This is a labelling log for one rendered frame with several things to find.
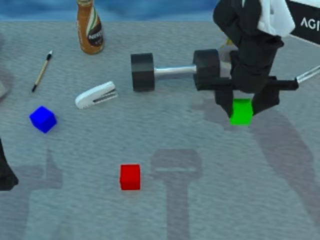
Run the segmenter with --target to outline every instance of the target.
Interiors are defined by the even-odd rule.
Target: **bottle label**
[[[94,7],[91,9],[90,19],[86,28],[86,37],[92,46],[99,47],[104,43],[102,25]]]

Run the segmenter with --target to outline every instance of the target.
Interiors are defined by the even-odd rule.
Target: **blue cube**
[[[45,134],[57,124],[55,114],[44,106],[38,107],[29,118],[33,126]]]

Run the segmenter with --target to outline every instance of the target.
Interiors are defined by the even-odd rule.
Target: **cube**
[[[140,190],[140,179],[139,164],[122,164],[120,166],[121,190]]]
[[[57,124],[55,114],[44,106],[38,107],[29,118],[33,126],[45,134]]]
[[[231,125],[248,126],[251,123],[254,111],[250,98],[235,98],[233,100],[233,114],[230,117]]]

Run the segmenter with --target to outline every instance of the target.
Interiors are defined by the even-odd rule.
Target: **red cube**
[[[140,165],[120,165],[120,186],[121,190],[140,190]]]

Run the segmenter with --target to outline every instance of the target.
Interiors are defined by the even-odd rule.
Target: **blue background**
[[[209,21],[218,0],[95,0],[103,21]],[[3,21],[73,21],[76,0],[0,0]]]

